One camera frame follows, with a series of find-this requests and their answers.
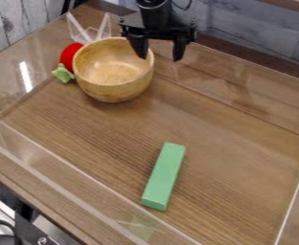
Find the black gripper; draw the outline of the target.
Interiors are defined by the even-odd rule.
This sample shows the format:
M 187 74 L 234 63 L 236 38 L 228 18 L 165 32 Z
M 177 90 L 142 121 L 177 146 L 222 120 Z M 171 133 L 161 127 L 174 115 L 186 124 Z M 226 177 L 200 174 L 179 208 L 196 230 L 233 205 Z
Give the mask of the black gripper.
M 167 17 L 154 14 L 145 18 L 139 12 L 119 18 L 122 35 L 129 37 L 137 55 L 146 59 L 149 54 L 149 39 L 174 40 L 173 58 L 179 61 L 186 52 L 189 42 L 197 38 L 197 25 L 186 21 L 177 13 Z

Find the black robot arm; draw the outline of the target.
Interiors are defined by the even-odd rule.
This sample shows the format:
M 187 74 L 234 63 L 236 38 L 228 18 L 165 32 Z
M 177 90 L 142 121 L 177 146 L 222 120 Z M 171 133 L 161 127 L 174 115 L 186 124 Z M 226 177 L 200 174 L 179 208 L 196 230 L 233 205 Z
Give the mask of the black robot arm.
M 119 18 L 122 36 L 127 38 L 137 55 L 146 59 L 150 40 L 169 40 L 174 43 L 173 59 L 179 61 L 187 45 L 196 41 L 197 24 L 186 21 L 174 11 L 173 0 L 135 0 L 139 12 Z

